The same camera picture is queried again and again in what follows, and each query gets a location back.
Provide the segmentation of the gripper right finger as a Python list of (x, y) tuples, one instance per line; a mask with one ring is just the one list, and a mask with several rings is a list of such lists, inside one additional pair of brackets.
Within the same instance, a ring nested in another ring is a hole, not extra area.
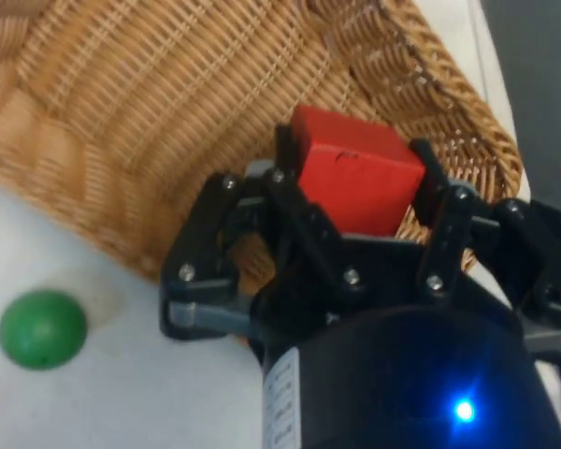
[(491, 205), (467, 183), (449, 178), (430, 143), (410, 150), (425, 168), (413, 200), (430, 230), (418, 277), (437, 302), (454, 300), (460, 263), (470, 250), (492, 274), (520, 320), (531, 349), (561, 349), (561, 244), (523, 200)]

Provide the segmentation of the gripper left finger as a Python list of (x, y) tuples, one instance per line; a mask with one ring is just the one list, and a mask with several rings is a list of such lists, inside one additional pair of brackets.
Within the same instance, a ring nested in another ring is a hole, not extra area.
[[(241, 293), (230, 255), (250, 235), (274, 262), (272, 279), (253, 295)], [(243, 179), (211, 175), (161, 268), (160, 327), (176, 340), (234, 334), (284, 342), (355, 309), (356, 265), (347, 242), (284, 165)]]

